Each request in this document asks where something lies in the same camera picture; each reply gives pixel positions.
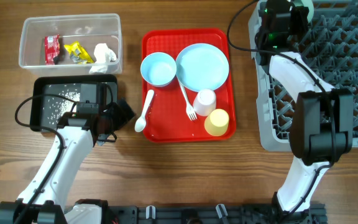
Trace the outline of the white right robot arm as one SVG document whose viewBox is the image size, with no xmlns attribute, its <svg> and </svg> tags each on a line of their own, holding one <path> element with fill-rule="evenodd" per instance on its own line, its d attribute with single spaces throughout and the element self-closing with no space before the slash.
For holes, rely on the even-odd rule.
<svg viewBox="0 0 358 224">
<path fill-rule="evenodd" d="M 294 158 L 275 194 L 282 219 L 309 209 L 324 173 L 352 147 L 352 93 L 320 79 L 287 41 L 306 34 L 310 14 L 303 2 L 267 1 L 255 36 L 258 64 L 296 103 L 289 133 Z"/>
</svg>

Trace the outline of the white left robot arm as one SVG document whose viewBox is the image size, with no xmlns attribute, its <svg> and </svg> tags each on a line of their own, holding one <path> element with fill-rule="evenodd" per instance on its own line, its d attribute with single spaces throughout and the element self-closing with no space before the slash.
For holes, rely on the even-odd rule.
<svg viewBox="0 0 358 224">
<path fill-rule="evenodd" d="M 76 112 L 66 112 L 59 120 L 55 142 L 32 182 L 16 201 L 0 203 L 0 223 L 119 223 L 105 200 L 81 199 L 68 213 L 64 210 L 85 157 L 135 114 L 123 99 L 105 110 L 91 110 L 83 102 L 75 106 Z"/>
</svg>

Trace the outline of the yellow snack wrapper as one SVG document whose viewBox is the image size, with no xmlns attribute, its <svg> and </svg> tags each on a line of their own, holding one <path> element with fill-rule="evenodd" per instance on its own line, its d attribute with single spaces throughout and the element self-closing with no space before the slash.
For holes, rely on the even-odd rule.
<svg viewBox="0 0 358 224">
<path fill-rule="evenodd" d="M 74 41 L 72 44 L 64 45 L 65 50 L 68 52 L 69 57 L 76 64 L 94 63 L 89 53 L 82 47 L 78 41 Z"/>
</svg>

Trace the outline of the white tissue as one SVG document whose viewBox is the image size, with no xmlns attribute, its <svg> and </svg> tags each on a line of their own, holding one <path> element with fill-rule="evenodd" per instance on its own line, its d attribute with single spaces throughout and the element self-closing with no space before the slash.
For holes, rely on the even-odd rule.
<svg viewBox="0 0 358 224">
<path fill-rule="evenodd" d="M 89 74 L 103 73 L 106 74 L 108 66 L 104 63 L 115 62 L 117 60 L 116 53 L 111 50 L 106 43 L 97 44 L 94 48 L 94 56 L 96 61 L 89 70 Z"/>
</svg>

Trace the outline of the green bowl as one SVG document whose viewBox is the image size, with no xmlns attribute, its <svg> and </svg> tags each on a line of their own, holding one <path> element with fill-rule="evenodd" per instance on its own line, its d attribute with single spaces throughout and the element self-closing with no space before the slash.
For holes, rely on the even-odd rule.
<svg viewBox="0 0 358 224">
<path fill-rule="evenodd" d="M 291 0 L 291 1 L 295 6 L 303 6 L 308 8 L 309 13 L 307 15 L 307 20 L 308 22 L 311 22 L 314 15 L 313 1 L 312 0 Z"/>
</svg>

